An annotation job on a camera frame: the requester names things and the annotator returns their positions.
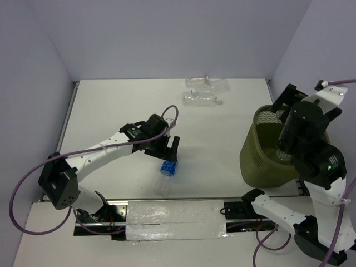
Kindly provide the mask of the blue label Pocari bottle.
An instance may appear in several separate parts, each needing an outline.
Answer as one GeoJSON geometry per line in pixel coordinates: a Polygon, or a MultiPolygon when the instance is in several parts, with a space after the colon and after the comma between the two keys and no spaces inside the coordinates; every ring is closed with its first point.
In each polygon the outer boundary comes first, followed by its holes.
{"type": "Polygon", "coordinates": [[[177,164],[178,163],[176,161],[164,161],[160,168],[160,172],[165,176],[172,177],[175,175],[177,164]]]}

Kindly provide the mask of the clear bottle front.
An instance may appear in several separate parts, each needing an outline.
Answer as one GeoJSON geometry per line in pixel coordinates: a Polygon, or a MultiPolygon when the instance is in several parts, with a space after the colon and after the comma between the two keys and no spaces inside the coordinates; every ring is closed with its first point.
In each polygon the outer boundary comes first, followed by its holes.
{"type": "Polygon", "coordinates": [[[184,92],[182,94],[182,104],[190,107],[214,107],[222,105],[223,101],[212,93],[198,93],[184,92]]]}

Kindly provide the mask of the clear bottle white blue cap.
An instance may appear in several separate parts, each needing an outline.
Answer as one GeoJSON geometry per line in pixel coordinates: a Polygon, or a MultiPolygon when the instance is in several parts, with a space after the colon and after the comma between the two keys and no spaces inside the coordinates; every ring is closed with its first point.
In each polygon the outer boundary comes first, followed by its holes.
{"type": "Polygon", "coordinates": [[[199,85],[194,85],[190,92],[195,93],[212,93],[212,94],[220,94],[224,92],[228,92],[230,90],[229,83],[226,79],[218,79],[218,80],[209,80],[207,82],[203,82],[199,85]]]}

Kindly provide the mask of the clear crushed plastic bottle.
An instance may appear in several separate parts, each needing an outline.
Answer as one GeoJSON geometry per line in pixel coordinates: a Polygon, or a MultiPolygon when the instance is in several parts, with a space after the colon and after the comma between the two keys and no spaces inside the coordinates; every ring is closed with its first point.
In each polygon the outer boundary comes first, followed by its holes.
{"type": "Polygon", "coordinates": [[[174,178],[172,176],[160,175],[155,182],[154,192],[158,196],[168,197],[173,184],[174,178]]]}

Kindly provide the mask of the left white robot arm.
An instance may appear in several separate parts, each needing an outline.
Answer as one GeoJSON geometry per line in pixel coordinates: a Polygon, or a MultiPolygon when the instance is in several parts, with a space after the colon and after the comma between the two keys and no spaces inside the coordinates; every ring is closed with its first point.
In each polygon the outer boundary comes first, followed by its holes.
{"type": "Polygon", "coordinates": [[[89,191],[80,183],[108,163],[138,151],[176,164],[180,138],[174,137],[172,145],[168,145],[170,130],[175,125],[175,119],[153,114],[147,121],[124,125],[111,137],[79,155],[65,156],[55,152],[44,165],[39,186],[56,210],[71,207],[98,222],[114,219],[120,215],[119,211],[101,193],[89,191]]]}

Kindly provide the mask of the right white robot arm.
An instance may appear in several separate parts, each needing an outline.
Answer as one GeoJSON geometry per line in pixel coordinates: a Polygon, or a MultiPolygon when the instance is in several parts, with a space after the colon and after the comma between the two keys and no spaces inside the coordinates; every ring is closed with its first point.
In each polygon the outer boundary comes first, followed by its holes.
{"type": "Polygon", "coordinates": [[[323,139],[329,124],[342,114],[340,104],[347,88],[343,83],[320,81],[313,95],[289,84],[271,106],[283,106],[283,129],[278,149],[291,156],[291,163],[308,189],[314,215],[295,212],[272,200],[260,189],[242,197],[242,212],[257,214],[283,227],[307,256],[321,266],[340,266],[347,251],[355,248],[355,231],[346,209],[346,165],[344,156],[323,139]]]}

